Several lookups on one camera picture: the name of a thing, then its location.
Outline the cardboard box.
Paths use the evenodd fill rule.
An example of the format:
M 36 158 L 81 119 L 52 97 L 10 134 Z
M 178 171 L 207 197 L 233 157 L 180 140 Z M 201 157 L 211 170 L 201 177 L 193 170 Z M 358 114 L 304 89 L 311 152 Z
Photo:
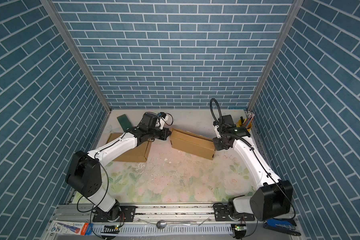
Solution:
M 101 152 L 102 163 L 110 162 L 131 162 L 145 163 L 151 149 L 150 142 L 138 143 L 137 138 L 131 133 L 114 133 L 108 138 L 107 147 Z
M 216 149 L 213 140 L 180 129 L 171 129 L 170 142 L 174 149 L 213 160 Z

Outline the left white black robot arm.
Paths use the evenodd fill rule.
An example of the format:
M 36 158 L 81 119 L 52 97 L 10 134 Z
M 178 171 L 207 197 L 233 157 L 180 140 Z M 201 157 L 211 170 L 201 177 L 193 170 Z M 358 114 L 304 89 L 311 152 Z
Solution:
M 167 123 L 172 118 L 169 113 L 145 112 L 136 127 L 126 129 L 115 140 L 89 152 L 74 153 L 66 183 L 93 204 L 91 213 L 99 214 L 108 222 L 122 219 L 119 201 L 108 193 L 110 181 L 106 165 L 145 142 L 165 141 L 172 133 L 165 127 L 173 124 Z

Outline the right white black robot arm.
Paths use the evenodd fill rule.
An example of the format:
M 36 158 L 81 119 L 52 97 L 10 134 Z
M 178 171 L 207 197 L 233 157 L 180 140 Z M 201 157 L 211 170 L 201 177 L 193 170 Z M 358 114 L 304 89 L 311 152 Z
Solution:
M 259 221 L 288 214 L 292 207 L 293 186 L 283 181 L 261 156 L 251 134 L 245 127 L 237 127 L 232 116 L 214 117 L 217 151 L 233 149 L 245 163 L 255 182 L 255 193 L 233 197 L 228 201 L 230 215 L 238 219 L 251 214 Z

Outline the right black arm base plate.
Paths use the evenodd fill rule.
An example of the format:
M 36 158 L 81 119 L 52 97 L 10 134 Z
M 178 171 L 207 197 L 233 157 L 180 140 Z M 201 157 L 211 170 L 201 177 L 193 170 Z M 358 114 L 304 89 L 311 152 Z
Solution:
M 224 205 L 222 203 L 215 203 L 212 206 L 214 210 L 214 216 L 216 222 L 227 221 L 254 221 L 255 216 L 249 213 L 237 213 L 230 205 Z

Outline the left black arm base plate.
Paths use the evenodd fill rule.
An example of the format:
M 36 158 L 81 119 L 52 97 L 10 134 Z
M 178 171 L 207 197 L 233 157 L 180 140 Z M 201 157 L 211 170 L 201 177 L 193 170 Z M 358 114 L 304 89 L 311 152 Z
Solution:
M 136 206 L 116 206 L 112 207 L 108 212 L 104 212 L 99 207 L 96 207 L 93 211 L 93 222 L 99 223 L 125 223 L 132 222 L 136 213 Z

